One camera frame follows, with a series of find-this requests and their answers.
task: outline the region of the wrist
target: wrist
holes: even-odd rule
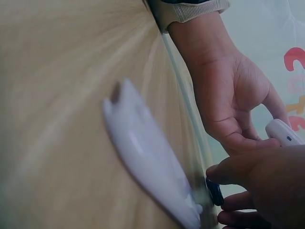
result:
[[[186,23],[173,22],[168,31],[188,66],[204,65],[237,51],[218,12]]]

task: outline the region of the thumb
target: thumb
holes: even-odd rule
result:
[[[251,185],[251,172],[267,155],[267,152],[250,152],[229,157],[220,164],[208,168],[206,176],[216,184],[234,184],[248,189]]]

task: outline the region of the white remote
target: white remote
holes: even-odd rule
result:
[[[281,146],[305,145],[305,141],[280,119],[272,120],[266,126],[266,133],[269,138],[277,139]]]

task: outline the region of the sleeve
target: sleeve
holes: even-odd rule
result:
[[[149,5],[163,33],[174,21],[184,23],[214,11],[222,13],[229,6],[228,0],[149,0]]]

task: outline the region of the orange letter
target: orange letter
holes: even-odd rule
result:
[[[291,124],[291,127],[294,131],[299,131],[299,126],[302,129],[305,129],[305,119],[298,116],[289,116],[289,122]]]
[[[284,56],[284,63],[286,69],[292,72],[294,68],[294,61],[301,62],[303,68],[305,69],[305,51],[301,48],[292,48]]]
[[[305,108],[305,95],[300,96],[299,102],[297,104],[288,104],[286,106],[287,112],[296,111],[298,115],[304,113]]]

